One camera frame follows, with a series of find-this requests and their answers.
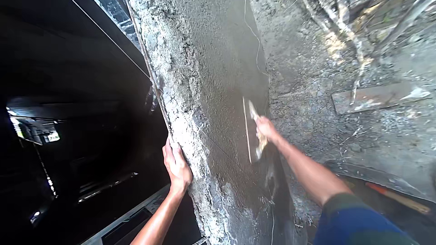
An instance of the wire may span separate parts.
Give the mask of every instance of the wire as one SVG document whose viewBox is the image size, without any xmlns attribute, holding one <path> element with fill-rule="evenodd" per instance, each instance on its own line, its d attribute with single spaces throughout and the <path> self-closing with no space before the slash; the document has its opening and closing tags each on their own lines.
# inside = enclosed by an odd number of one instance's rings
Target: wire
<svg viewBox="0 0 436 245">
<path fill-rule="evenodd" d="M 126 52 L 124 52 L 124 50 L 120 47 L 120 46 L 118 46 L 118 44 L 116 44 L 116 42 L 91 18 L 91 16 L 89 16 L 83 9 L 82 9 L 82 7 L 80 7 L 80 5 L 78 5 L 77 3 L 76 3 L 76 1 L 74 1 L 74 0 L 71 0 L 75 5 L 77 5 L 77 7 L 79 7 L 79 9 L 80 10 L 82 10 L 82 12 L 84 13 L 84 14 L 86 14 L 86 16 L 88 16 L 88 18 L 92 21 L 92 22 L 94 22 L 94 24 L 121 50 L 121 52 L 123 52 L 128 58 L 129 58 L 129 60 L 131 60 L 135 65 L 136 65 L 136 67 L 138 68 L 138 69 L 140 69 L 144 74 L 145 74 L 145 76 L 147 76 L 148 78 L 150 78 L 150 76 L 147 74 L 147 73 L 145 73 L 142 69 L 141 69 L 141 67 L 139 67 L 138 66 L 138 64 L 137 63 L 135 63 L 133 60 L 132 60 L 132 58 L 130 58 L 130 56 L 128 56 L 127 54 L 126 54 Z"/>
</svg>

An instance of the forearm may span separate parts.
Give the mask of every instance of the forearm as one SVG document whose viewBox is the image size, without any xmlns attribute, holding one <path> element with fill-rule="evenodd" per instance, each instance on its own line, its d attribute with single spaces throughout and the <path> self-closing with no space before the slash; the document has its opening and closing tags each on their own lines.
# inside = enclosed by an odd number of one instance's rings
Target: forearm
<svg viewBox="0 0 436 245">
<path fill-rule="evenodd" d="M 185 190 L 170 189 L 156 213 L 135 237 L 131 245 L 160 245 L 182 201 Z"/>
<path fill-rule="evenodd" d="M 338 193 L 352 193 L 335 174 L 313 161 L 280 135 L 271 141 L 286 158 L 297 180 L 321 206 Z"/>
</svg>

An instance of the concrete pillar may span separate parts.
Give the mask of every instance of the concrete pillar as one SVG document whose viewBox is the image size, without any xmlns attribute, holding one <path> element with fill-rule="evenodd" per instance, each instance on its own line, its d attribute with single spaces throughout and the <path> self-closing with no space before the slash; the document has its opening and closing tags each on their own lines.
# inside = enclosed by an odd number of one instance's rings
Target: concrete pillar
<svg viewBox="0 0 436 245">
<path fill-rule="evenodd" d="M 269 77 L 249 2 L 129 5 L 169 129 L 194 174 L 189 194 L 202 234 L 212 244 L 296 244 L 276 148 L 269 144 L 260 161 L 249 161 L 242 97 L 269 114 Z"/>
</svg>

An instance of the wooden plank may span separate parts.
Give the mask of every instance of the wooden plank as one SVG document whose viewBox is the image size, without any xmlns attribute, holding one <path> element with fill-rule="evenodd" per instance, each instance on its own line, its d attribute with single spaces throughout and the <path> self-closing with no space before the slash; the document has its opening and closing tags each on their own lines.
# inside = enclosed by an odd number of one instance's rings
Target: wooden plank
<svg viewBox="0 0 436 245">
<path fill-rule="evenodd" d="M 353 105 L 350 105 L 351 91 L 332 95 L 337 114 L 374 110 L 431 97 L 423 84 L 409 82 L 358 89 Z"/>
</svg>

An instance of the trowel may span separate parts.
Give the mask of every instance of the trowel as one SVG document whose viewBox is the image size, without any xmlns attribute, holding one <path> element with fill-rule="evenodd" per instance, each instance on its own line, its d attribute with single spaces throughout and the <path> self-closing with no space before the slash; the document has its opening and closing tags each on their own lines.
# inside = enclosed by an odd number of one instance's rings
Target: trowel
<svg viewBox="0 0 436 245">
<path fill-rule="evenodd" d="M 242 97 L 242 103 L 244 106 L 245 132 L 247 133 L 249 159 L 250 163 L 253 163 L 262 157 L 263 148 L 265 148 L 268 140 L 257 129 L 255 121 L 259 118 L 259 114 L 251 100 L 248 100 L 248 103 L 246 103 L 245 98 Z"/>
</svg>

